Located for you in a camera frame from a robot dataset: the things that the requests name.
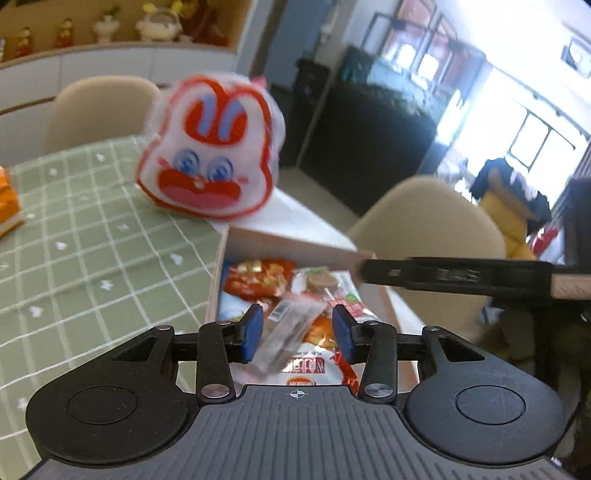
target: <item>red figurine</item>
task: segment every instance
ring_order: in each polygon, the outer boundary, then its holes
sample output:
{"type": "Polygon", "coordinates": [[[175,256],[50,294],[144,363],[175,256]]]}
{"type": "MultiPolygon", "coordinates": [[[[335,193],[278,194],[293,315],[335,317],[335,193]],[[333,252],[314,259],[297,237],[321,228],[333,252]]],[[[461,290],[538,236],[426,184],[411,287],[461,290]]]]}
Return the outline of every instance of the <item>red figurine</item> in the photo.
{"type": "Polygon", "coordinates": [[[74,45],[74,24],[71,18],[66,18],[60,25],[61,31],[56,38],[56,47],[65,48],[74,45]]]}

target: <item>green checkered tablecloth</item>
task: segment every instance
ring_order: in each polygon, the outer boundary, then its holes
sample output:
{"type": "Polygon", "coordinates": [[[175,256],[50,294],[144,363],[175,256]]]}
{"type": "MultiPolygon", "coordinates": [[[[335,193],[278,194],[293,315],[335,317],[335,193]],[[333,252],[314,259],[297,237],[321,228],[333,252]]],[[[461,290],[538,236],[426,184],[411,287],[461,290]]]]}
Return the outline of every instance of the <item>green checkered tablecloth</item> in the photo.
{"type": "MultiPolygon", "coordinates": [[[[44,384],[154,325],[203,323],[220,235],[154,206],[138,140],[10,168],[27,223],[0,239],[0,478],[39,460],[25,408],[44,384]]],[[[179,386],[194,388],[195,366],[179,386]]]]}

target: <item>cardboard box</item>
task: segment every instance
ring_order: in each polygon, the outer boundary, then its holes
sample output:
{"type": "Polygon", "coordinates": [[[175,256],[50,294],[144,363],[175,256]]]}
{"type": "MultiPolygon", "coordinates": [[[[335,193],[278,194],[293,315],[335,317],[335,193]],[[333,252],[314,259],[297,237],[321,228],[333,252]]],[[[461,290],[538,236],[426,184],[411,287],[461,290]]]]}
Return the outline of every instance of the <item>cardboard box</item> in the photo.
{"type": "MultiPolygon", "coordinates": [[[[304,242],[282,236],[270,235],[239,227],[228,227],[222,234],[217,252],[216,269],[213,273],[209,292],[207,322],[214,322],[217,316],[220,278],[223,261],[244,261],[264,258],[286,258],[294,261],[298,267],[329,267],[331,270],[349,270],[355,272],[359,264],[374,254],[365,251],[352,251],[311,242],[304,242]]],[[[363,303],[380,319],[400,327],[396,313],[384,286],[357,285],[363,303]]],[[[364,365],[354,366],[359,379],[364,365]]],[[[398,391],[411,390],[418,379],[411,362],[398,362],[398,391]]]]}

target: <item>yellow figurine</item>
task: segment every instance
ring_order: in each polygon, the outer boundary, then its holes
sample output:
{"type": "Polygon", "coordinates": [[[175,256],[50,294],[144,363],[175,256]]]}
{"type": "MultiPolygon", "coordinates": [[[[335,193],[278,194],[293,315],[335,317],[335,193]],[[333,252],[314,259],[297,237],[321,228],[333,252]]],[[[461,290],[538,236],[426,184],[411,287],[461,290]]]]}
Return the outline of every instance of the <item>yellow figurine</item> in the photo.
{"type": "Polygon", "coordinates": [[[15,49],[15,58],[26,57],[33,53],[33,37],[31,35],[31,29],[29,27],[23,28],[18,33],[18,43],[15,49]]]}

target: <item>floor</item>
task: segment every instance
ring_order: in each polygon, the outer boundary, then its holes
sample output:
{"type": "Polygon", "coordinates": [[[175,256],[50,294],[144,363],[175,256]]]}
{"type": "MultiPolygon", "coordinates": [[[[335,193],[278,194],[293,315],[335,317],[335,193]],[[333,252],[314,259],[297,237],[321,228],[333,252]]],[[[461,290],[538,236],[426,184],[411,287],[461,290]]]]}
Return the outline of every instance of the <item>floor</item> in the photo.
{"type": "Polygon", "coordinates": [[[279,188],[341,232],[346,233],[359,220],[357,215],[298,168],[281,169],[279,188]]]}

